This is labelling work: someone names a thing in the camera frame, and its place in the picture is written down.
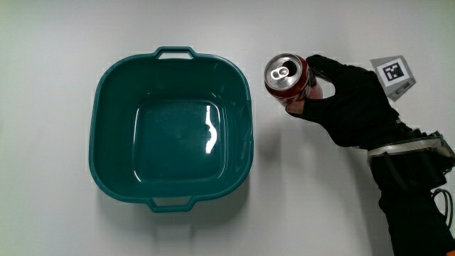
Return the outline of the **person's right hand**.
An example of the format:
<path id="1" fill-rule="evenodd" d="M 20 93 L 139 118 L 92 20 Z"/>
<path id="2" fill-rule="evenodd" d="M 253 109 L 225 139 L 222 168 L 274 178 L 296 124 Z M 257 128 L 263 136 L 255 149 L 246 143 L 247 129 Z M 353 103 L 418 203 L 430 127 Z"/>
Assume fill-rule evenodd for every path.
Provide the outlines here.
<path id="1" fill-rule="evenodd" d="M 320 124 L 342 147 L 371 150 L 413 137 L 412 130 L 391 107 L 373 71 L 322 55 L 312 55 L 306 62 L 318 75 L 330 80 L 335 94 L 293 102 L 286 107 L 291 116 Z"/>

